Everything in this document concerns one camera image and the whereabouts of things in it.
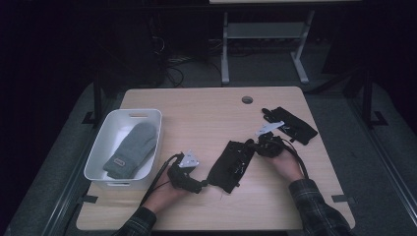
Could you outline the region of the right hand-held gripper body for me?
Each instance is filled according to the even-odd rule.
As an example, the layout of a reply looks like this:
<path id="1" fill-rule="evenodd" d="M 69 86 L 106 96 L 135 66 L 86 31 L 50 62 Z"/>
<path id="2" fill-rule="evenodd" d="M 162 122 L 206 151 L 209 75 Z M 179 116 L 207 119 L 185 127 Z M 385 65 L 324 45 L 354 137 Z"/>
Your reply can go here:
<path id="1" fill-rule="evenodd" d="M 283 121 L 264 124 L 257 132 L 258 141 L 254 144 L 254 149 L 258 155 L 265 157 L 279 156 L 284 150 L 284 143 L 280 136 L 275 136 L 273 130 L 284 125 Z"/>

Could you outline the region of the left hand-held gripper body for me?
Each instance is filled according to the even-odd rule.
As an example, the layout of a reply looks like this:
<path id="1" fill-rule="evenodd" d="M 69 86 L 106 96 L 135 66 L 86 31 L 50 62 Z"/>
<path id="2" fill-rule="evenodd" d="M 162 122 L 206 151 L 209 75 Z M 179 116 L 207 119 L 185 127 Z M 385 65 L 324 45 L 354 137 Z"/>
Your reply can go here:
<path id="1" fill-rule="evenodd" d="M 199 164 L 190 149 L 186 153 L 179 153 L 167 172 L 172 186 L 193 193 L 193 190 L 199 187 L 199 181 L 193 179 L 190 174 Z"/>

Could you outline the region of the black glove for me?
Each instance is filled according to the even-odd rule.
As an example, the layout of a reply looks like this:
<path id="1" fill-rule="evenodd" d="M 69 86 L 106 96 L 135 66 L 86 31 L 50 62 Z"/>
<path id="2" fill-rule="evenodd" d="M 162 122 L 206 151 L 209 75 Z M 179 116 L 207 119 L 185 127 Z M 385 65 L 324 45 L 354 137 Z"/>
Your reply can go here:
<path id="1" fill-rule="evenodd" d="M 227 194 L 239 187 L 254 153 L 245 143 L 230 141 L 208 174 L 211 185 L 217 186 Z"/>
<path id="2" fill-rule="evenodd" d="M 289 136 L 292 142 L 297 141 L 306 146 L 318 134 L 313 127 L 282 107 L 273 110 L 263 108 L 262 112 L 264 119 L 270 123 L 282 121 L 284 125 L 279 130 Z"/>

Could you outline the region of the grey mitten with label patch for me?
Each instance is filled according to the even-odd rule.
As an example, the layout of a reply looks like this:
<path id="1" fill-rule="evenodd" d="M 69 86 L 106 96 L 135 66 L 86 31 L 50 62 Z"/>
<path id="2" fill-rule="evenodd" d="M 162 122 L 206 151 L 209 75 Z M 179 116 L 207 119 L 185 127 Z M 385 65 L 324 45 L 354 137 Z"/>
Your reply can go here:
<path id="1" fill-rule="evenodd" d="M 103 170 L 113 179 L 132 179 L 155 148 L 156 141 L 153 124 L 137 124 L 103 165 Z"/>

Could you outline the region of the white plastic bin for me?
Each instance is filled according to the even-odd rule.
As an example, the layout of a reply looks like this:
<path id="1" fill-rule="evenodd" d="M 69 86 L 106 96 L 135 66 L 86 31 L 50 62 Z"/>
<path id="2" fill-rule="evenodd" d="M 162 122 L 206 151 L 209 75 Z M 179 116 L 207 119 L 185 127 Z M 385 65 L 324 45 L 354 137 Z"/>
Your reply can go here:
<path id="1" fill-rule="evenodd" d="M 145 190 L 156 175 L 162 136 L 157 109 L 117 109 L 105 118 L 84 175 L 103 190 Z"/>

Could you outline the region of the person's right hand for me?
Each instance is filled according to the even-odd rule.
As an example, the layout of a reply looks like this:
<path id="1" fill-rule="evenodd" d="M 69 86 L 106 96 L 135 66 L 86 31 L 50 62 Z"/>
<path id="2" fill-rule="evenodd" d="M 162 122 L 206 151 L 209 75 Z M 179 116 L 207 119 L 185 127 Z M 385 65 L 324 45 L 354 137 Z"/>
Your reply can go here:
<path id="1" fill-rule="evenodd" d="M 284 150 L 276 157 L 267 157 L 266 161 L 289 183 L 304 178 L 299 163 L 288 150 Z"/>

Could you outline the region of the person's left hand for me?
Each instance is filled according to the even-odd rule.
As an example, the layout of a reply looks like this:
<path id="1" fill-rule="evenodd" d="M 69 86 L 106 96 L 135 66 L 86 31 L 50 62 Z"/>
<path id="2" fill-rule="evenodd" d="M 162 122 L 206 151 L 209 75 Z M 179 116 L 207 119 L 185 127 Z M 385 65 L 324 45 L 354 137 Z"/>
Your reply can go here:
<path id="1" fill-rule="evenodd" d="M 169 179 L 160 179 L 156 188 L 143 203 L 143 207 L 158 214 L 184 198 L 187 194 L 188 192 L 185 190 L 175 189 Z"/>

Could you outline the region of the black metal post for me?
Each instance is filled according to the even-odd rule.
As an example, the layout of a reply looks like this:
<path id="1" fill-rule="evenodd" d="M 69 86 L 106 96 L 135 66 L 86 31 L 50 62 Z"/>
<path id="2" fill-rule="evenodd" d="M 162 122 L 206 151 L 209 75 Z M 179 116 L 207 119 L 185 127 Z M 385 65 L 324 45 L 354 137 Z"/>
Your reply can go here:
<path id="1" fill-rule="evenodd" d="M 364 72 L 362 96 L 362 120 L 369 129 L 375 126 L 387 126 L 387 120 L 380 111 L 372 110 L 373 80 L 369 70 Z"/>
<path id="2" fill-rule="evenodd" d="M 83 124 L 92 124 L 96 126 L 101 120 L 101 86 L 99 72 L 95 73 L 92 83 L 93 88 L 93 111 L 89 111 L 83 120 Z"/>

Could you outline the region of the white metal desk frame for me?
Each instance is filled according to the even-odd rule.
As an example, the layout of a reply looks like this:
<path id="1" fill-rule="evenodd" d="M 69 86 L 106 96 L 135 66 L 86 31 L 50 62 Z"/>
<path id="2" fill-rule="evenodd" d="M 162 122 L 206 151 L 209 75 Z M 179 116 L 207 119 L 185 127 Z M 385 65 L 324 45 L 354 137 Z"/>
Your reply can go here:
<path id="1" fill-rule="evenodd" d="M 298 39 L 297 48 L 290 53 L 293 65 L 302 84 L 307 84 L 309 78 L 301 61 L 315 11 L 310 10 L 304 22 L 289 23 L 230 23 L 228 13 L 223 14 L 222 53 L 220 57 L 221 82 L 228 85 L 228 41 L 230 39 Z"/>

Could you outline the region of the aluminium floor rail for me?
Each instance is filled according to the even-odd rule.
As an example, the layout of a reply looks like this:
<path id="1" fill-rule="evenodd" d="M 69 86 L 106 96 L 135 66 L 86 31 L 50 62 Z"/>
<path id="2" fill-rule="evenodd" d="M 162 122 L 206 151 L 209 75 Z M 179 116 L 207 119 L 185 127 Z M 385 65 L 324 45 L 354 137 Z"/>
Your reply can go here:
<path id="1" fill-rule="evenodd" d="M 71 175 L 46 221 L 41 236 L 65 236 L 70 228 L 88 190 L 89 181 L 84 176 L 84 168 L 95 138 L 96 133 L 90 134 L 83 145 L 82 152 L 77 158 Z"/>
<path id="2" fill-rule="evenodd" d="M 354 99 L 348 99 L 347 102 L 356 120 L 359 122 L 361 128 L 364 130 L 366 136 L 374 147 L 374 150 L 376 151 L 379 160 L 382 163 L 383 169 L 387 173 L 387 177 L 391 182 L 391 185 L 394 188 L 396 194 L 398 195 L 402 205 L 404 206 L 414 225 L 417 227 L 417 199 L 412 195 L 412 192 L 392 162 L 387 149 L 378 138 L 374 127 L 364 121 L 362 117 L 362 109 L 358 102 Z"/>

